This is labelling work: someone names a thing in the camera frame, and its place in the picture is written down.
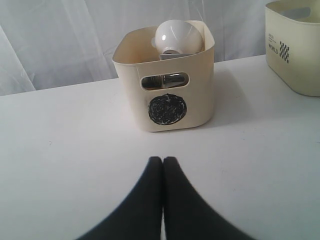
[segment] black marker drawing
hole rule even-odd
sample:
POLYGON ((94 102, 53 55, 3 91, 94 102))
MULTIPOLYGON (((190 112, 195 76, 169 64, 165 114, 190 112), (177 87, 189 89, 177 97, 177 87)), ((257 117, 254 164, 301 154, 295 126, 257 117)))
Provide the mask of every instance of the black marker drawing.
POLYGON ((158 125, 171 125, 179 122, 187 113, 184 99, 173 94, 157 96, 149 104, 149 117, 158 125))

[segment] white backdrop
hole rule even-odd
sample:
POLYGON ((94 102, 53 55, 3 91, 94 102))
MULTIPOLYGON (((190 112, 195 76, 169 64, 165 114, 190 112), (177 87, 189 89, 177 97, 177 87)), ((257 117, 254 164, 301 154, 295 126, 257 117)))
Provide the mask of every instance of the white backdrop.
POLYGON ((170 19, 203 20, 215 61, 265 53, 271 0, 0 0, 0 95, 116 78, 123 36, 170 19))

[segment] black pointed object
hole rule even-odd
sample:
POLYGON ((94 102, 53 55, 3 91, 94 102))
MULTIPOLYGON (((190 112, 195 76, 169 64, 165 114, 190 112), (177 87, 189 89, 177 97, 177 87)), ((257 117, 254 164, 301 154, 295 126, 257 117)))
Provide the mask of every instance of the black pointed object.
POLYGON ((151 157, 125 200, 77 240, 159 240, 163 215, 162 171, 161 159, 151 157))
POLYGON ((163 182, 167 240, 254 240, 202 199, 175 157, 164 159, 163 182))

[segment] cream plastic bin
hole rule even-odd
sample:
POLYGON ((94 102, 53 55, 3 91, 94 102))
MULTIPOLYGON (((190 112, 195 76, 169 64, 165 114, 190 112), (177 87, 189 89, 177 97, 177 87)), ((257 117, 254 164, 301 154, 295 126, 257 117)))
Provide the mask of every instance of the cream plastic bin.
POLYGON ((159 60, 159 53, 152 46, 157 26, 151 26, 128 33, 112 57, 134 118, 145 131, 197 127, 213 115, 215 41, 202 21, 187 22, 202 35, 204 49, 200 53, 159 60), (156 90, 143 88, 142 80, 146 77, 178 73, 188 76, 186 85, 156 90))
POLYGON ((281 0, 265 8, 268 65, 300 94, 320 96, 320 0, 281 0))

